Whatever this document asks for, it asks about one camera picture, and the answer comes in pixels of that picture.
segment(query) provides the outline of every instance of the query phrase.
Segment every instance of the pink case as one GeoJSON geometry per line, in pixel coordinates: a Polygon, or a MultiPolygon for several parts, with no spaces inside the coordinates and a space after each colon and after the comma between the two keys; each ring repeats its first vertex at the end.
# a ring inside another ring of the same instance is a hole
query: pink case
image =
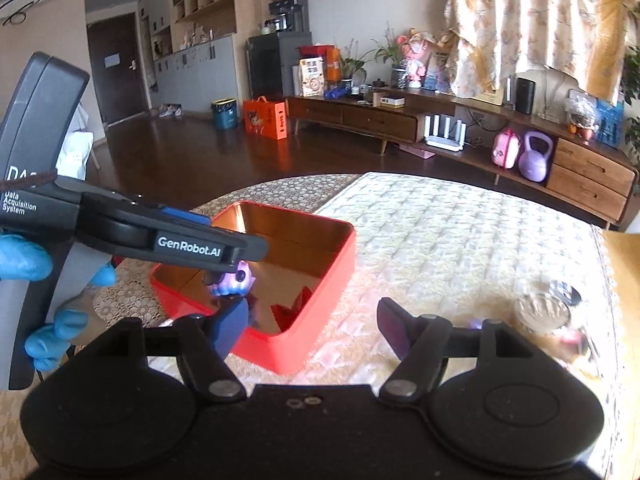
{"type": "Polygon", "coordinates": [[[507,128],[495,136],[492,159],[496,166],[510,170],[516,165],[519,153],[520,139],[513,130],[507,128]]]}

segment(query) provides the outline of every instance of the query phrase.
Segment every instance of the white router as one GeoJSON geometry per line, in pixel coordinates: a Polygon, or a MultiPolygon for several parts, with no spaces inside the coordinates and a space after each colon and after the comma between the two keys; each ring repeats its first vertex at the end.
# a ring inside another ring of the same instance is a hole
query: white router
{"type": "Polygon", "coordinates": [[[448,115],[434,115],[432,130],[431,118],[427,116],[424,123],[424,142],[428,146],[460,152],[465,147],[466,123],[448,115]]]}

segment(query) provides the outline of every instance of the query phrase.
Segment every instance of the trash can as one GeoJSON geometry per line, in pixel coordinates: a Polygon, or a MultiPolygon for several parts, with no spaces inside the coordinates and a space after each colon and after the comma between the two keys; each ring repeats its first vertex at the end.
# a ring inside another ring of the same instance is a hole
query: trash can
{"type": "Polygon", "coordinates": [[[213,125],[217,130],[229,130],[238,126],[238,102],[222,99],[211,103],[213,125]]]}

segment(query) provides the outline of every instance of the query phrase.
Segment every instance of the wooden tv cabinet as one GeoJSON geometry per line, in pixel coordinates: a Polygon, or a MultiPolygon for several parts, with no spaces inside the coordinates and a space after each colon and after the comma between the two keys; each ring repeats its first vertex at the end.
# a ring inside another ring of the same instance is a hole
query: wooden tv cabinet
{"type": "Polygon", "coordinates": [[[452,158],[464,164],[489,171],[500,178],[508,178],[563,200],[607,223],[619,225],[638,181],[638,170],[627,156],[592,140],[582,140],[570,134],[562,124],[474,99],[463,99],[426,90],[390,91],[405,97],[404,108],[372,108],[354,100],[290,97],[287,99],[289,117],[300,121],[324,124],[382,140],[384,155],[388,142],[398,142],[425,152],[452,158]],[[424,142],[424,121],[427,115],[455,115],[456,107],[471,108],[484,114],[498,116],[519,126],[537,130],[555,139],[554,153],[547,179],[532,182],[521,176],[517,168],[505,170],[492,163],[491,148],[466,147],[450,152],[424,142]]]}

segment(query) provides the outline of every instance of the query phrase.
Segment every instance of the purple toy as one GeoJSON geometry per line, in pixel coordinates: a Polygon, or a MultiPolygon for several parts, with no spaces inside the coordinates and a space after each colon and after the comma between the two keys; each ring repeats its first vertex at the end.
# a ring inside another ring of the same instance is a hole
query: purple toy
{"type": "Polygon", "coordinates": [[[554,142],[549,136],[541,134],[540,132],[527,132],[524,136],[524,152],[520,156],[518,167],[520,173],[524,178],[528,178],[533,182],[542,182],[546,179],[546,172],[548,170],[548,160],[551,156],[551,152],[554,149],[554,142]],[[540,153],[531,147],[531,137],[544,140],[549,149],[546,153],[540,153]]]}
{"type": "Polygon", "coordinates": [[[239,294],[246,296],[254,286],[255,278],[247,262],[240,262],[238,271],[229,274],[213,274],[206,272],[204,283],[214,298],[239,294]]]}

